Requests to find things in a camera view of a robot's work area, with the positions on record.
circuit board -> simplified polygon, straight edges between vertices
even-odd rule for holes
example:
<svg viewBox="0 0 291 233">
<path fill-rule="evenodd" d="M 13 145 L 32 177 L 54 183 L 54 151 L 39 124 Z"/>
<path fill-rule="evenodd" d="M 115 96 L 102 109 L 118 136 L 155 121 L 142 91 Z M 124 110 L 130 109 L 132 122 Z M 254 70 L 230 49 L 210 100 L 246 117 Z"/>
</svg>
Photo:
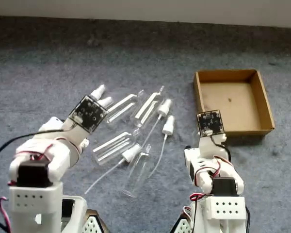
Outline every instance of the circuit board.
<svg viewBox="0 0 291 233">
<path fill-rule="evenodd" d="M 70 113 L 69 118 L 92 133 L 107 115 L 107 110 L 90 96 L 85 96 Z"/>
<path fill-rule="evenodd" d="M 197 123 L 201 137 L 224 133 L 220 110 L 197 114 Z"/>
</svg>

white wall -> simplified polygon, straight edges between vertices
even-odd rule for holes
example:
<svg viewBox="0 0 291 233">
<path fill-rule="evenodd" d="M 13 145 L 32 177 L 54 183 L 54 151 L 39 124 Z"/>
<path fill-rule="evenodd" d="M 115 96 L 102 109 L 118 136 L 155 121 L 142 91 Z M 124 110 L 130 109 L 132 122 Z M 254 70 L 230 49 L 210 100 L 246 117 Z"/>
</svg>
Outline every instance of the white wall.
<svg viewBox="0 0 291 233">
<path fill-rule="evenodd" d="M 0 0 L 0 16 L 291 27 L 291 0 Z"/>
</svg>

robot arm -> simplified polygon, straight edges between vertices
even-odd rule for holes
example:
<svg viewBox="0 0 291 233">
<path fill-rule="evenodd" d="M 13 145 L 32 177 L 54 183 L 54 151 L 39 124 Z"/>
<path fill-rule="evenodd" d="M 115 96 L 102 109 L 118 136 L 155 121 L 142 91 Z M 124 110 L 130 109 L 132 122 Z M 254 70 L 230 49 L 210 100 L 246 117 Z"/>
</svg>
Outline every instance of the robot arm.
<svg viewBox="0 0 291 233">
<path fill-rule="evenodd" d="M 16 149 L 9 169 L 13 233 L 82 231 L 86 201 L 63 196 L 61 178 L 79 160 L 88 145 L 86 137 L 106 114 L 93 96 L 85 96 L 64 122 L 52 117 L 39 129 L 40 134 Z"/>
<path fill-rule="evenodd" d="M 186 167 L 195 186 L 200 187 L 204 194 L 210 194 L 213 189 L 212 178 L 217 171 L 217 176 L 230 177 L 235 180 L 237 194 L 243 193 L 244 183 L 231 162 L 228 161 L 228 153 L 216 144 L 226 140 L 226 135 L 217 134 L 202 137 L 199 148 L 187 148 L 184 150 Z"/>
<path fill-rule="evenodd" d="M 244 183 L 229 161 L 229 151 L 221 145 L 226 135 L 220 111 L 200 113 L 197 122 L 199 147 L 186 148 L 184 155 L 191 180 L 202 193 L 190 196 L 191 206 L 183 208 L 171 232 L 245 233 L 246 206 L 244 197 L 239 196 Z"/>
</svg>

clear glass bottle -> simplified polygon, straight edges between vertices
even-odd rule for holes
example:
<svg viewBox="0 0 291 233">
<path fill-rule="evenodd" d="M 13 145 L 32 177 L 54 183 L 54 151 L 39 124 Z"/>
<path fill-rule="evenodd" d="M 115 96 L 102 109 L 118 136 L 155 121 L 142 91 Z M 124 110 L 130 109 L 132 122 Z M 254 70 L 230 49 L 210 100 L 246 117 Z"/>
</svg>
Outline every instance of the clear glass bottle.
<svg viewBox="0 0 291 233">
<path fill-rule="evenodd" d="M 145 128 L 147 123 L 152 119 L 156 113 L 156 109 L 164 100 L 162 95 L 163 89 L 164 86 L 161 86 L 159 92 L 152 93 L 132 114 L 131 119 L 136 127 Z"/>
<path fill-rule="evenodd" d="M 142 102 L 143 94 L 143 90 L 139 91 L 137 95 L 129 94 L 108 108 L 107 124 L 112 126 L 125 116 L 131 114 L 140 105 L 140 102 Z"/>
<path fill-rule="evenodd" d="M 150 162 L 149 150 L 150 146 L 148 145 L 146 152 L 140 152 L 132 161 L 133 165 L 123 190 L 130 197 L 136 198 L 138 196 L 140 188 L 144 185 L 150 174 L 152 163 Z"/>
<path fill-rule="evenodd" d="M 99 165 L 105 164 L 111 159 L 122 154 L 127 149 L 131 148 L 136 143 L 138 135 L 139 129 L 135 129 L 132 133 L 120 133 L 118 136 L 93 149 L 93 159 Z"/>
</svg>

open cardboard tray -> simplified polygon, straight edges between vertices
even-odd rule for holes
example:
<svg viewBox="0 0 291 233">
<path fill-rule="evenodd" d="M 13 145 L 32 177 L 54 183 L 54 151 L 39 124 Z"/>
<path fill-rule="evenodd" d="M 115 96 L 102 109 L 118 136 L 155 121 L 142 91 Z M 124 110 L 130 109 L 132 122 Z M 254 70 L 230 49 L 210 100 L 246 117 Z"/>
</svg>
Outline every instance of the open cardboard tray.
<svg viewBox="0 0 291 233">
<path fill-rule="evenodd" d="M 275 128 L 261 75 L 255 69 L 195 73 L 197 113 L 219 109 L 227 135 L 265 135 Z"/>
</svg>

